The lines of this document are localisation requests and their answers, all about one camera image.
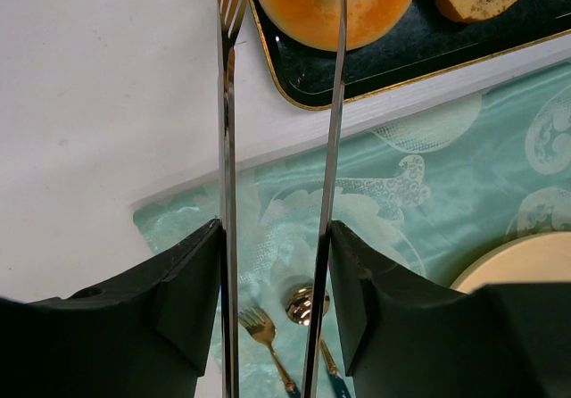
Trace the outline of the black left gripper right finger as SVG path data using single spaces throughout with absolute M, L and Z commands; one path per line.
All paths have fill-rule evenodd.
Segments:
M 463 294 L 377 252 L 340 221 L 329 267 L 357 396 L 569 396 L 568 283 Z

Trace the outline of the metal food tongs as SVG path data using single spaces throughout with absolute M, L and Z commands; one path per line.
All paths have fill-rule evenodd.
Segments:
M 220 219 L 225 238 L 221 253 L 221 308 L 223 387 L 227 397 L 237 397 L 239 395 L 234 76 L 235 44 L 244 19 L 245 7 L 246 0 L 217 0 Z M 319 342 L 325 307 L 328 256 L 331 244 L 331 219 L 335 194 L 338 146 L 342 127 L 345 55 L 346 16 L 343 15 L 335 60 L 333 97 L 327 140 L 327 160 L 319 223 L 319 241 L 302 377 L 302 397 L 313 397 L 317 391 Z

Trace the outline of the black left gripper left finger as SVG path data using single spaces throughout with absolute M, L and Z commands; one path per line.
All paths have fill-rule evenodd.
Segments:
M 191 397 L 206 369 L 221 225 L 71 297 L 1 301 L 4 397 Z

